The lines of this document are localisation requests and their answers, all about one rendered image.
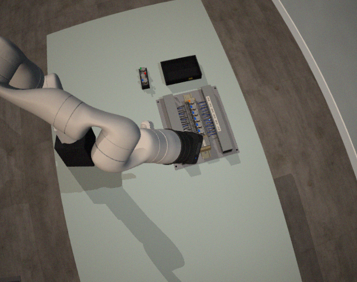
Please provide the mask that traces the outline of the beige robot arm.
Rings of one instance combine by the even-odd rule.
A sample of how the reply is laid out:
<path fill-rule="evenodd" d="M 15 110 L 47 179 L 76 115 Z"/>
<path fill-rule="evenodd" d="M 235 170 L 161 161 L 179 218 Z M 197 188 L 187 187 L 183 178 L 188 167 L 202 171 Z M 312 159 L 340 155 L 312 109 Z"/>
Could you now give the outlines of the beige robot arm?
<path fill-rule="evenodd" d="M 162 132 L 139 128 L 127 117 L 87 105 L 63 90 L 57 74 L 44 76 L 38 65 L 3 36 L 0 36 L 0 97 L 51 124 L 61 143 L 74 143 L 91 127 L 100 127 L 91 158 L 105 172 L 119 173 L 143 163 L 159 162 L 167 150 Z"/>

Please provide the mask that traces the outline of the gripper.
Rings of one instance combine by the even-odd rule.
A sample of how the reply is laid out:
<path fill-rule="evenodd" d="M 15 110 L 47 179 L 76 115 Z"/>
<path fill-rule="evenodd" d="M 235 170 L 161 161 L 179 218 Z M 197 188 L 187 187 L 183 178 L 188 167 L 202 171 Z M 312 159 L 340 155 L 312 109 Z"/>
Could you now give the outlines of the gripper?
<path fill-rule="evenodd" d="M 151 121 L 144 120 L 140 128 L 154 129 Z M 201 150 L 203 135 L 189 130 L 184 132 L 173 129 L 157 129 L 166 138 L 167 150 L 162 160 L 156 164 L 171 165 L 176 163 L 196 164 Z"/>

